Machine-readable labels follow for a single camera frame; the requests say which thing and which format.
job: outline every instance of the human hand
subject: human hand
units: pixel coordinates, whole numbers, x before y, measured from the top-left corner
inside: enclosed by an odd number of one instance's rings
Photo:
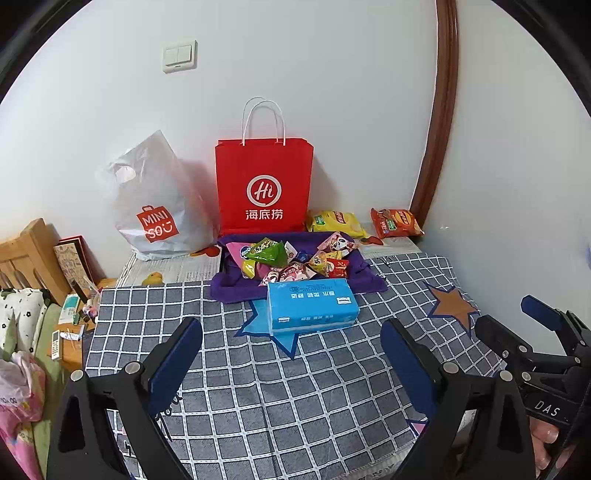
[[[530,417],[530,433],[531,443],[534,447],[535,457],[535,476],[540,476],[540,472],[550,464],[550,455],[546,451],[545,443],[554,443],[558,438],[558,428],[543,420],[538,420]],[[556,468],[560,470],[573,453],[574,445],[565,448],[558,460],[556,460]]]

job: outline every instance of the black robotic claw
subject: black robotic claw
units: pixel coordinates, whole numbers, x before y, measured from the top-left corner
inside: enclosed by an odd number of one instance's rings
[[[394,475],[396,480],[439,479],[466,410],[476,410],[470,439],[456,471],[462,480],[534,480],[535,463],[528,416],[558,427],[547,446],[552,460],[576,444],[557,480],[587,478],[591,425],[591,333],[572,313],[528,296],[525,313],[556,332],[566,356],[535,353],[519,336],[490,316],[480,317],[477,337],[507,363],[494,378],[466,375],[455,363],[440,365],[414,342],[397,319],[382,326],[382,347],[417,411],[429,423]]]
[[[47,479],[63,480],[75,472],[87,480],[129,480],[107,416],[109,408],[119,410],[148,480],[189,480],[155,417],[172,402],[202,340],[201,324],[186,317],[143,363],[130,362],[103,377],[88,377],[81,370],[72,373],[54,419]]]

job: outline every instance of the wooden bed headboard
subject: wooden bed headboard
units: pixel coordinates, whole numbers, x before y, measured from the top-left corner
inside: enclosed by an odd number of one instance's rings
[[[46,288],[63,305],[72,288],[57,262],[55,244],[42,218],[29,223],[17,237],[0,242],[0,286]]]

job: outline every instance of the grid pattern fabric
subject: grid pattern fabric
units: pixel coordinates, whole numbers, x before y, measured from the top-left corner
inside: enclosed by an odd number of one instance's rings
[[[86,371],[107,375],[142,361],[184,316],[196,316],[203,346],[164,416],[193,478],[359,479],[391,468],[415,441],[407,420],[424,415],[383,353],[385,319],[396,316],[440,361],[469,373],[491,375],[501,361],[453,318],[427,318],[435,298],[424,281],[458,287],[448,260],[417,253],[368,262],[389,289],[356,295],[352,327],[300,335],[294,360],[268,338],[234,337],[249,304],[211,299],[209,282],[105,290]],[[109,418],[130,473],[144,478],[118,413]]]

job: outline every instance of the orange snack bag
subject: orange snack bag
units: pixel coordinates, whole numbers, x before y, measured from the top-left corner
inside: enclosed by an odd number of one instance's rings
[[[371,209],[371,219],[378,237],[424,235],[414,215],[408,210]]]

